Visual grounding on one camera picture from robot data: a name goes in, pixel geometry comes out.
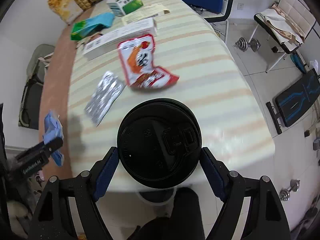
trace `weight bench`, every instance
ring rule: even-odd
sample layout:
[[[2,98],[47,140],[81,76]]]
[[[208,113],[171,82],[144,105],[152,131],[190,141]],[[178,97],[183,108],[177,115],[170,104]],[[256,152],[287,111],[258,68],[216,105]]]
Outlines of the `weight bench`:
[[[278,118],[281,117],[285,127],[293,125],[313,105],[320,95],[320,83],[314,69],[303,75],[287,90],[275,98],[279,110],[275,113],[270,102],[266,106],[270,112],[278,134],[282,133]]]

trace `black pants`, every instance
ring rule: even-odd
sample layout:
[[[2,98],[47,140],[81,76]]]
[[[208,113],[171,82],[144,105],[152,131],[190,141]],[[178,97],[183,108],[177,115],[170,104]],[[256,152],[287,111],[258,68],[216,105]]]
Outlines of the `black pants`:
[[[198,195],[190,188],[180,188],[174,197],[170,218],[156,218],[146,223],[132,240],[204,240]]]

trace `red and white snack bag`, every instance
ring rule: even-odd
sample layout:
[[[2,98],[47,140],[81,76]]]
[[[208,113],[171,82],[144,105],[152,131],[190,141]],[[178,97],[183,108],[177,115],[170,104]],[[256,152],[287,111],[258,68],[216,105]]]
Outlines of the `red and white snack bag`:
[[[162,88],[176,83],[179,76],[153,66],[155,41],[151,34],[123,41],[118,46],[125,80],[130,87]]]

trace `power outlet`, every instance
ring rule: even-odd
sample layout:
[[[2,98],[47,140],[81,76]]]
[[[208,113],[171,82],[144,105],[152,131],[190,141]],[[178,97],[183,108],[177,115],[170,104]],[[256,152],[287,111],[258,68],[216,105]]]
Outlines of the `power outlet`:
[[[243,10],[244,3],[238,3],[237,10]]]

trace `dumbbell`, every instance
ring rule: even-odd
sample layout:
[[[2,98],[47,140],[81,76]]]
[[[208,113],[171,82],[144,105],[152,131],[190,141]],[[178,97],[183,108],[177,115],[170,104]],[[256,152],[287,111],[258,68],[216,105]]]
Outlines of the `dumbbell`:
[[[290,199],[290,192],[297,192],[300,187],[300,181],[297,179],[292,179],[290,181],[290,187],[289,188],[283,188],[280,190],[279,198],[281,201],[288,201]]]
[[[250,47],[253,52],[257,52],[258,49],[260,48],[261,44],[257,39],[252,38],[251,41],[248,43],[248,41],[245,37],[241,37],[236,42],[236,46],[242,51],[246,51],[248,49],[248,47]]]

